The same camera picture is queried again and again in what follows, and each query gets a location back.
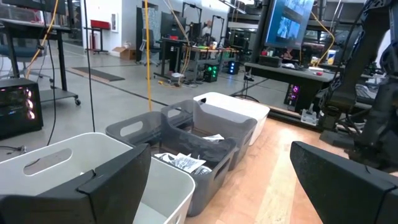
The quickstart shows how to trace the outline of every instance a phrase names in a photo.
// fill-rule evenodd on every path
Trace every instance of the red box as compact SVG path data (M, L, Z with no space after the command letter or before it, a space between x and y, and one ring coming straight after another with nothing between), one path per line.
M91 20L90 22L92 28L111 29L111 24L108 22L95 21L95 20Z

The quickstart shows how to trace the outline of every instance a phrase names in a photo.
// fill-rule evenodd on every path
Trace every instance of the cardboard box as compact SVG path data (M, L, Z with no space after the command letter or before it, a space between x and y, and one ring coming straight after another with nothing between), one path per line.
M135 49L127 49L124 47L115 47L112 51L120 53L120 58L123 60L135 60L136 59L136 50Z

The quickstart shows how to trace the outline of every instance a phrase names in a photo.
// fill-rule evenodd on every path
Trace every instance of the concrete floor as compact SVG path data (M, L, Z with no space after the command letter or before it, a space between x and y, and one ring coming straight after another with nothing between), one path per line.
M55 47L52 50L56 68L55 82L57 86L60 86L58 53ZM7 74L11 68L9 59L3 59L2 75ZM33 69L36 72L40 69L42 62L42 58L39 58L34 63ZM145 78L146 67L137 65L135 61L120 60L119 58L108 55L90 55L90 62L91 67L96 70L125 78L123 81L109 82L108 84L92 82L95 128L97 132L103 133L105 127L110 124L148 112L147 81ZM65 63L67 68L86 67L87 57L79 49L66 48ZM151 73L156 71L160 71L160 67L156 68L152 66ZM52 66L49 56L45 58L42 73L52 76ZM36 81L37 77L31 76L30 79ZM93 131L88 79L67 72L67 83L68 90L79 95L81 105L76 106L73 98L58 100L56 102L57 122L51 143ZM255 81L250 83L249 86L248 95L255 97L261 103L286 109L283 100L287 90L287 83L256 77ZM39 87L41 90L49 89L49 80L47 78L39 79ZM197 88L187 86L181 89L166 88L159 85L158 80L152 79L152 106L154 110L158 111L164 105L171 105L179 101L192 99L194 96L211 91L230 95L239 92L242 87L243 73L238 75L221 73L217 82L204 83ZM2 140L0 141L0 145L15 147L24 145L27 146L28 151L46 146L54 120L53 103L43 103L42 112L44 127L41 131ZM0 150L0 161L18 156L17 152L12 154L7 154L7 152Z

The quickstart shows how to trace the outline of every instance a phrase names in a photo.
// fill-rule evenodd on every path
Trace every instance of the black floor mat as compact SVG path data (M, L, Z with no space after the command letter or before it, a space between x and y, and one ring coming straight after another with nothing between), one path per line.
M72 69L83 72L83 73L85 73L85 76L88 77L88 67L78 67L78 68L72 68ZM117 77L116 75L111 75L108 73L104 73L104 72L95 70L93 68L91 69L91 76L106 80L108 82L125 80L125 78Z

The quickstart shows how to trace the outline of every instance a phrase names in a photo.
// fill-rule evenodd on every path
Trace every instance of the white storage bin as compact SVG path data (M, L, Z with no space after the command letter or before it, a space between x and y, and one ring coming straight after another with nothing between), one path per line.
M264 128L270 110L269 107L256 102L241 100L232 96L227 96L215 92L205 93L203 95L193 98L193 100L195 101L201 101L203 99L206 99L206 104L256 119L257 125L253 132L249 145L251 146L254 144L254 142L260 136L262 129Z
M194 190L195 182L189 174L152 158L133 224L183 224Z
M87 133L0 162L0 195L41 194L131 148L105 134ZM24 173L27 164L64 149L71 151L67 160L32 175ZM195 182L187 173L151 158L147 184L133 223L183 224L194 190Z
M24 173L26 165L64 149L71 150L71 156L67 160L32 175ZM81 173L108 162L130 149L131 146L105 134L86 133L28 152L0 162L0 180L2 180L0 194L31 196L41 194L78 177Z

